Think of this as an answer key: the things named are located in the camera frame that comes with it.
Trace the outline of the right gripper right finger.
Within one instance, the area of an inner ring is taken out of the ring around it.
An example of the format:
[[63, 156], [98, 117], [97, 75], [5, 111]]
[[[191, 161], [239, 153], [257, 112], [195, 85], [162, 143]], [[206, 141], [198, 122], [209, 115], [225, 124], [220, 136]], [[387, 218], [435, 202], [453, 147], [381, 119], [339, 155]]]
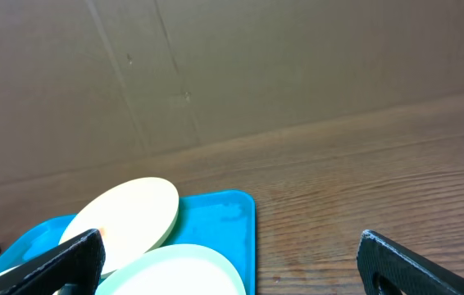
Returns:
[[369, 229], [361, 234], [357, 269], [371, 295], [464, 295], [464, 278]]

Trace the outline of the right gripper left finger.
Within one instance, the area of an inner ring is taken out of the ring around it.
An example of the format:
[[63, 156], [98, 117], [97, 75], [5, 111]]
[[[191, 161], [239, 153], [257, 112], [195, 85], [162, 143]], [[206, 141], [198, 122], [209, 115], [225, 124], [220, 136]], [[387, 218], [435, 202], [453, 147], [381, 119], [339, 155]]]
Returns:
[[106, 258], [102, 236], [88, 229], [23, 265], [0, 275], [0, 295], [93, 295]]

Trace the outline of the green plate back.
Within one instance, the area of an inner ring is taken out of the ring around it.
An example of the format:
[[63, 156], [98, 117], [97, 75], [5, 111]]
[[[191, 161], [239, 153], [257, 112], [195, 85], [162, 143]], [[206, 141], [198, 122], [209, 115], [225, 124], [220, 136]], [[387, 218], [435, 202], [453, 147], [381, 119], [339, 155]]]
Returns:
[[174, 228], [180, 195], [172, 182], [158, 177], [132, 179], [88, 203], [67, 225], [59, 243], [87, 229], [102, 237], [106, 258], [101, 276], [163, 244]]

